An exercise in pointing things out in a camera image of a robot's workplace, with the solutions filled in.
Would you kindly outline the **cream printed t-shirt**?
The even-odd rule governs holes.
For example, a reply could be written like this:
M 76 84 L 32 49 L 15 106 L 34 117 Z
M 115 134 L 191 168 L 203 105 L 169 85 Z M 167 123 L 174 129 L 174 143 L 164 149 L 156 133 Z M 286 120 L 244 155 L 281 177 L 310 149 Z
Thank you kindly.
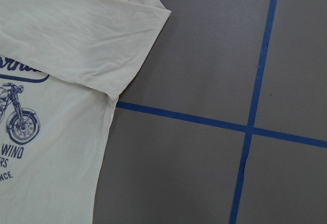
M 92 223 L 114 110 L 160 0 L 1 0 L 1 223 Z

